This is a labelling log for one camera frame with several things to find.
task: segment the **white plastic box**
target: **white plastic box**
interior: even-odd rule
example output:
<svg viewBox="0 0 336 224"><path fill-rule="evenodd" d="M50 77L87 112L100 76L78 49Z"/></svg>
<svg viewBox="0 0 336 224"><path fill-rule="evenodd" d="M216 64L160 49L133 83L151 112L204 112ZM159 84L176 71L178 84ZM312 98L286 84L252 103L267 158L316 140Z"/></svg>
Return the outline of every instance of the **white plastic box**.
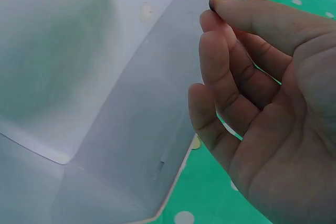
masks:
<svg viewBox="0 0 336 224"><path fill-rule="evenodd" d="M144 222L194 132L208 0L0 0L0 222Z"/></svg>

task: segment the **palm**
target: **palm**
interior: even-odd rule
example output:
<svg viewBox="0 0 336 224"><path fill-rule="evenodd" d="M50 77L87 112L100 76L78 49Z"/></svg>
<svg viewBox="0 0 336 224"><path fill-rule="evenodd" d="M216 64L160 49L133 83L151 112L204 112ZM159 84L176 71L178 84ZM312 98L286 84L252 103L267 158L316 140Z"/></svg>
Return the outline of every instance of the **palm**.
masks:
<svg viewBox="0 0 336 224"><path fill-rule="evenodd" d="M285 54L258 36L234 33L213 12L201 17L206 86L190 89L193 125L241 193L276 223L336 221L336 28L325 22L327 33L284 47ZM223 130L215 105L241 142Z"/></svg>
<svg viewBox="0 0 336 224"><path fill-rule="evenodd" d="M316 211L317 223L334 223L330 218L336 195L332 145L319 130L319 119L308 111L295 78L289 65L274 101L246 132L229 173L247 199L272 219L301 223ZM324 194L326 188L333 194Z"/></svg>

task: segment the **white dot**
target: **white dot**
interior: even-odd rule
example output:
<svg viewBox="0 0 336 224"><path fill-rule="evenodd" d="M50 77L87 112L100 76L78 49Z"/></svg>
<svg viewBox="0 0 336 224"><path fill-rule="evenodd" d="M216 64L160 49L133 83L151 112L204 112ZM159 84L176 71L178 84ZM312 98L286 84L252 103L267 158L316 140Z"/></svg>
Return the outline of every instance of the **white dot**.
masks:
<svg viewBox="0 0 336 224"><path fill-rule="evenodd" d="M292 2L296 5L302 5L302 1L301 0L292 0Z"/></svg>
<svg viewBox="0 0 336 224"><path fill-rule="evenodd" d="M232 135L235 135L236 132L226 123L224 123L224 127L227 129L228 132L230 132Z"/></svg>
<svg viewBox="0 0 336 224"><path fill-rule="evenodd" d="M140 9L140 21L146 22L151 19L153 14L152 6L150 6L148 3L143 3Z"/></svg>
<svg viewBox="0 0 336 224"><path fill-rule="evenodd" d="M234 191L238 191L237 187L235 186L235 184L233 184L232 180L231 180L231 187Z"/></svg>
<svg viewBox="0 0 336 224"><path fill-rule="evenodd" d="M175 224L193 224L195 218L191 212L183 211L175 215Z"/></svg>
<svg viewBox="0 0 336 224"><path fill-rule="evenodd" d="M328 13L328 12L326 12L326 16L329 18L335 18L335 16L332 13Z"/></svg>

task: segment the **white polka dot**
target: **white polka dot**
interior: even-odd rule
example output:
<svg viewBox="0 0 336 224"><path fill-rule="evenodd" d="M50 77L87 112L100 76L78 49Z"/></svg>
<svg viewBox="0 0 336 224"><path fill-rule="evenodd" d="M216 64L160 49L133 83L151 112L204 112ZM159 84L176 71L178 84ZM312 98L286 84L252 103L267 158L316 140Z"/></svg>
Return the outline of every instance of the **white polka dot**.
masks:
<svg viewBox="0 0 336 224"><path fill-rule="evenodd" d="M296 5L302 5L302 1L301 0L292 0L292 2Z"/></svg>
<svg viewBox="0 0 336 224"><path fill-rule="evenodd" d="M328 12L326 12L326 16L329 18L335 18L335 16L332 13L328 13Z"/></svg>
<svg viewBox="0 0 336 224"><path fill-rule="evenodd" d="M195 218L191 212L183 211L175 215L175 224L193 224Z"/></svg>
<svg viewBox="0 0 336 224"><path fill-rule="evenodd" d="M236 132L226 123L224 123L224 127L227 129L228 132L230 132L232 135L235 135Z"/></svg>
<svg viewBox="0 0 336 224"><path fill-rule="evenodd" d="M233 184L232 180L231 180L231 187L234 191L238 191L237 187L235 186L235 184Z"/></svg>

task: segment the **green tablecloth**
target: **green tablecloth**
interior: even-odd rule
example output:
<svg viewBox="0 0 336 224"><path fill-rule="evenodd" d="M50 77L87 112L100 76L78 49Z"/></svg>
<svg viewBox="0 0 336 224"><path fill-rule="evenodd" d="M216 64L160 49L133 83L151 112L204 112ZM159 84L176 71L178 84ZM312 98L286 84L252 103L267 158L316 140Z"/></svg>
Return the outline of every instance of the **green tablecloth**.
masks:
<svg viewBox="0 0 336 224"><path fill-rule="evenodd" d="M273 0L335 18L336 0ZM237 191L228 175L202 146L193 150L173 194L155 224L270 223Z"/></svg>

